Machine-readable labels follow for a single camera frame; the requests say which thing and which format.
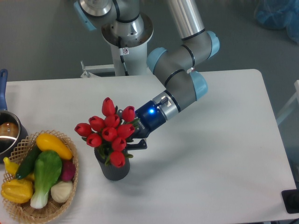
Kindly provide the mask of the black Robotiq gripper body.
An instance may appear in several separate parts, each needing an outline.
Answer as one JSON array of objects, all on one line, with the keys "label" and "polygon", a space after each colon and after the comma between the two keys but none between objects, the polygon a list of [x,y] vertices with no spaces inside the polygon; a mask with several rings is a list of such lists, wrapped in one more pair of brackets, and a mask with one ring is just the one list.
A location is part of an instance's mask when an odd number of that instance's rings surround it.
[{"label": "black Robotiq gripper body", "polygon": [[134,138],[147,138],[150,133],[166,122],[162,112],[157,108],[154,101],[149,101],[135,111],[139,121],[134,132]]}]

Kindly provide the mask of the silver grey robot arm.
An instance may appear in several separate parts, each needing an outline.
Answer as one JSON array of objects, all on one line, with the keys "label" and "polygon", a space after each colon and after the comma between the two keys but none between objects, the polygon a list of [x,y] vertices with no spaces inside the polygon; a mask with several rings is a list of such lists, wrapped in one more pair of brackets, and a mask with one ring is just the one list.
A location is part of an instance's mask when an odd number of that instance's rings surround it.
[{"label": "silver grey robot arm", "polygon": [[173,52],[164,48],[147,51],[153,35],[150,18],[140,11],[137,0],[77,0],[74,8],[85,27],[90,18],[101,20],[101,33],[110,45],[113,64],[86,66],[84,73],[113,71],[116,76],[143,75],[150,70],[165,90],[137,110],[139,119],[133,138],[139,143],[127,150],[145,149],[146,138],[207,92],[205,79],[193,67],[215,55],[220,47],[215,33],[207,31],[193,0],[169,0],[167,6],[182,45]]}]

